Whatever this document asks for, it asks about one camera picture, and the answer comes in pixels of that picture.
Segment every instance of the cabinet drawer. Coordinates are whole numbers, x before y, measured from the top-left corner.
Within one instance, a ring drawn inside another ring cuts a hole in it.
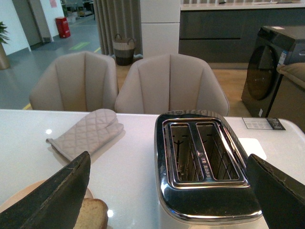
[[[210,63],[248,62],[253,51],[241,40],[180,40],[179,53]]]
[[[180,39],[238,39],[242,37],[246,11],[182,11]]]

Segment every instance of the upholstered dining chair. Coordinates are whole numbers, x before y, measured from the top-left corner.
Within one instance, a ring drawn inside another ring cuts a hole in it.
[[[115,61],[110,56],[77,52],[55,59],[30,92],[33,110],[114,110],[118,95]]]
[[[118,113],[162,114],[193,109],[227,116],[229,103],[210,66],[182,54],[133,63],[115,102]]]

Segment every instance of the red fire extinguisher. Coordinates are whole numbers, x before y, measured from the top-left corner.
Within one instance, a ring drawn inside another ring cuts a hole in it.
[[[69,25],[66,17],[58,17],[55,19],[60,38],[70,37]]]

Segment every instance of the white marble countertop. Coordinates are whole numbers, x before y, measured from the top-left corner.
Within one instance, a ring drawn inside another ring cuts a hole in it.
[[[182,4],[181,11],[187,10],[255,10],[255,9],[280,9],[280,8],[305,8],[304,1],[291,1],[292,3],[273,2],[235,2],[235,3],[198,3]]]
[[[59,137],[86,114],[0,109],[0,204],[26,186],[48,179],[68,163],[46,138]],[[124,131],[92,155],[88,188],[112,211],[109,229],[160,228],[154,168],[158,115],[117,117]],[[254,130],[247,129],[242,118],[226,120],[239,138],[259,141],[266,161],[305,184],[305,135],[295,124],[281,120],[285,131]],[[225,228],[266,229],[252,225]]]

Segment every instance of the gray quilted oven mitt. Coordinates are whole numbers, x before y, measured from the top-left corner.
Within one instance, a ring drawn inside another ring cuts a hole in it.
[[[92,155],[122,132],[123,128],[114,111],[99,109],[86,115],[59,138],[48,138],[47,142],[72,161],[84,151]]]

